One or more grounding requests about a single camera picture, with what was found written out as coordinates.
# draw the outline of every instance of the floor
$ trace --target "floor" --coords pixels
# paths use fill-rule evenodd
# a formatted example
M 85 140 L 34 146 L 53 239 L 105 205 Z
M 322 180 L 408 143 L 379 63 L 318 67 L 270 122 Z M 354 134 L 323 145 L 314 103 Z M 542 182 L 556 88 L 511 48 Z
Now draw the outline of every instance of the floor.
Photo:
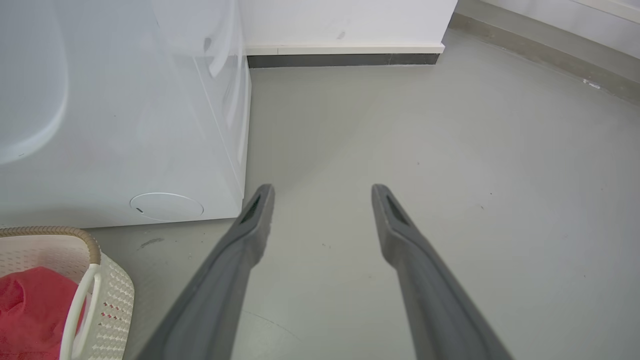
M 640 108 L 457 33 L 444 44 L 432 67 L 252 71 L 246 191 L 272 183 L 276 202 L 235 360 L 415 359 L 373 183 L 515 359 L 640 352 Z M 136 285 L 126 359 L 230 224 L 92 231 Z

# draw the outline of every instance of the red fabric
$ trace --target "red fabric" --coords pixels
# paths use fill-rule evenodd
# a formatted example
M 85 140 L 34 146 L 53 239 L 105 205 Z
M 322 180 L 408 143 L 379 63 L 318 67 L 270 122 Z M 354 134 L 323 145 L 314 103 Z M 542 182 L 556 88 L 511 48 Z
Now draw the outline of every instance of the red fabric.
M 59 358 L 76 289 L 76 283 L 44 267 L 0 278 L 0 359 Z

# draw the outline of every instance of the white wall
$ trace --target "white wall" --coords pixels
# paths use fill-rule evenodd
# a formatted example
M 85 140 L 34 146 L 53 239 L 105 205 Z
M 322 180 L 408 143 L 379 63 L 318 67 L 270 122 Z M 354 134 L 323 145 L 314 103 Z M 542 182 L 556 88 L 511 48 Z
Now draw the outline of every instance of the white wall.
M 640 58 L 640 24 L 571 0 L 483 0 Z
M 438 47 L 457 0 L 240 0 L 256 47 Z

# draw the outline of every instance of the laundry basket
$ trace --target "laundry basket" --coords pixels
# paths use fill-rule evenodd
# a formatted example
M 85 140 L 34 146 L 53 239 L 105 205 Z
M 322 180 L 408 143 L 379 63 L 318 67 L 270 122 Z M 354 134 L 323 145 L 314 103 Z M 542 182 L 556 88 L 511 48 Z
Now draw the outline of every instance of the laundry basket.
M 133 311 L 133 283 L 100 251 L 93 236 L 63 226 L 0 229 L 0 277 L 36 266 L 78 284 L 65 323 L 60 360 L 122 359 Z

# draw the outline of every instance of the beige braided rim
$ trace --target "beige braided rim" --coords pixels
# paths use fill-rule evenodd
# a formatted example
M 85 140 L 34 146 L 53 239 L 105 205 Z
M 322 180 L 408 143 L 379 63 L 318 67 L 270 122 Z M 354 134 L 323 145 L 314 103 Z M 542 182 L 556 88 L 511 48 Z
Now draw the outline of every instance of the beige braided rim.
M 27 235 L 67 235 L 75 236 L 84 241 L 89 248 L 89 263 L 100 264 L 100 246 L 90 233 L 82 229 L 70 226 L 27 226 L 27 227 L 9 227 L 0 229 L 0 238 L 8 238 L 10 236 L 27 236 Z

